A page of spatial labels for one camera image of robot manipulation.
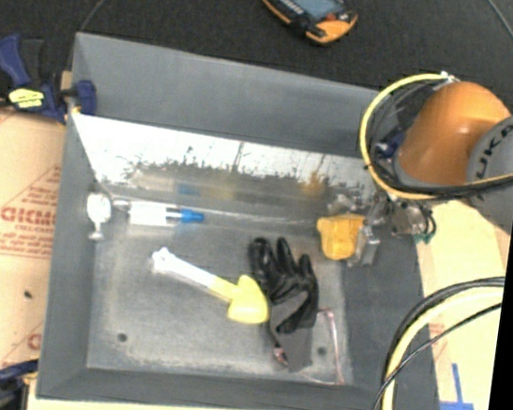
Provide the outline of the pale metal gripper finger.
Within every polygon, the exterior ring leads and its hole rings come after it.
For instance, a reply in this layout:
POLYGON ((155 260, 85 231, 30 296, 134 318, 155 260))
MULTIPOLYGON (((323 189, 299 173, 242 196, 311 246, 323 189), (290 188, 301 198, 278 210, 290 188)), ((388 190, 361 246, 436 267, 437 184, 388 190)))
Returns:
POLYGON ((348 259, 348 266, 371 266, 380 247, 380 239, 369 227, 361 227, 357 233, 355 252, 348 259))

